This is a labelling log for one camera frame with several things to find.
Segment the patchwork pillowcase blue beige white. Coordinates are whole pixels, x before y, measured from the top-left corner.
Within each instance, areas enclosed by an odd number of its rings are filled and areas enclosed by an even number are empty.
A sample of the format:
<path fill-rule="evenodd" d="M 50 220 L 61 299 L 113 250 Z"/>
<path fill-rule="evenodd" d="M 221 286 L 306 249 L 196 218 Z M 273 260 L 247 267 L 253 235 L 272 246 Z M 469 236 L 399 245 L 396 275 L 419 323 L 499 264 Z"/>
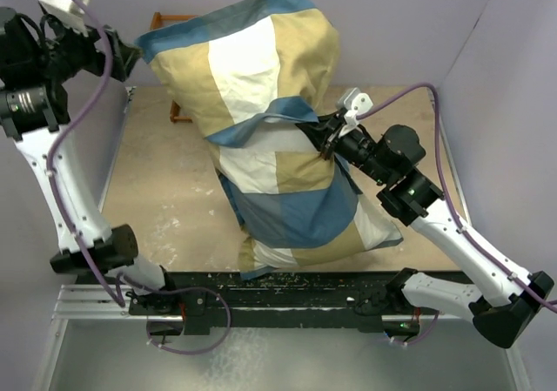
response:
<path fill-rule="evenodd" d="M 136 40 L 208 144 L 245 233 L 245 279 L 398 245 L 398 227 L 301 131 L 317 123 L 339 33 L 311 0 L 243 0 Z"/>

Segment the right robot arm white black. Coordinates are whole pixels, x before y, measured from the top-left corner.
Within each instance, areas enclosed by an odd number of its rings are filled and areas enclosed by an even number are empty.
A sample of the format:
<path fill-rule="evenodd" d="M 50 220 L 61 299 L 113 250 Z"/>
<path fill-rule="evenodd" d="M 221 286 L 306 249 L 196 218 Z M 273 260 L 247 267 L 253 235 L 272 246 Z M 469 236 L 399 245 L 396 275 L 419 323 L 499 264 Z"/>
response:
<path fill-rule="evenodd" d="M 421 307 L 456 316 L 496 347 L 512 347 L 554 280 L 517 265 L 451 210 L 447 194 L 417 167 L 426 151 L 413 128 L 393 125 L 374 140 L 361 125 L 344 127 L 341 112 L 300 125 L 322 158 L 343 158 L 375 181 L 384 210 L 430 240 L 470 280 L 462 284 L 405 268 L 385 286 L 388 306 L 395 313 Z"/>

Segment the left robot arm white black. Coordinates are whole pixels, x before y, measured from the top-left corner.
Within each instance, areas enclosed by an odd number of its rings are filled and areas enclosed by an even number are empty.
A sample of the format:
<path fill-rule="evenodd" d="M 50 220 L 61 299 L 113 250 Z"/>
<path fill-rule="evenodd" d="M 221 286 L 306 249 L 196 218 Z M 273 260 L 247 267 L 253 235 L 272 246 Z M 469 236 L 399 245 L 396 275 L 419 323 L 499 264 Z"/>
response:
<path fill-rule="evenodd" d="M 128 225 L 110 227 L 101 215 L 79 164 L 70 132 L 78 120 L 68 112 L 65 81 L 80 71 L 124 82 L 141 54 L 118 33 L 104 27 L 110 46 L 100 51 L 97 30 L 81 34 L 45 13 L 39 23 L 9 7 L 1 9 L 1 126 L 24 156 L 50 209 L 58 251 L 50 259 L 55 273 L 92 273 L 130 280 L 128 295 L 144 309 L 169 314 L 179 294 L 167 271 L 138 253 Z"/>

